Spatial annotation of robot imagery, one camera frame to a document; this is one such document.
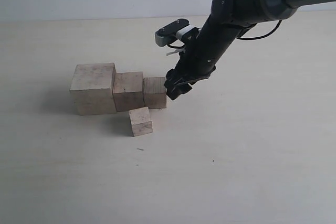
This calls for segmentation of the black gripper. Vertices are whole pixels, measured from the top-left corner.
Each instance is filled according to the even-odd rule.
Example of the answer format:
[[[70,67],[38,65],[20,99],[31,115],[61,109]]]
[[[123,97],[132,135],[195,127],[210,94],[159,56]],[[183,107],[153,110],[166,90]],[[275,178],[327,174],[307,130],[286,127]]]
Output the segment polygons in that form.
[[[235,24],[222,24],[210,15],[197,37],[185,44],[175,68],[167,72],[166,95],[172,101],[176,100],[192,90],[190,80],[207,79],[241,28]]]

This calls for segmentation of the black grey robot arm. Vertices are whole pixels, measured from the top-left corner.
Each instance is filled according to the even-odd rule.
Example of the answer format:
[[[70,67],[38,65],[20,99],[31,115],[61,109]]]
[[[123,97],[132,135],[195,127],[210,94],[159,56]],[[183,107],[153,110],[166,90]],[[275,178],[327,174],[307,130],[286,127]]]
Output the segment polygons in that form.
[[[155,33],[158,46],[179,54],[176,66],[166,74],[166,94],[175,100],[196,82],[210,77],[216,63],[235,39],[259,23],[280,24],[298,8],[335,0],[212,0],[211,12],[202,27],[180,18]]]

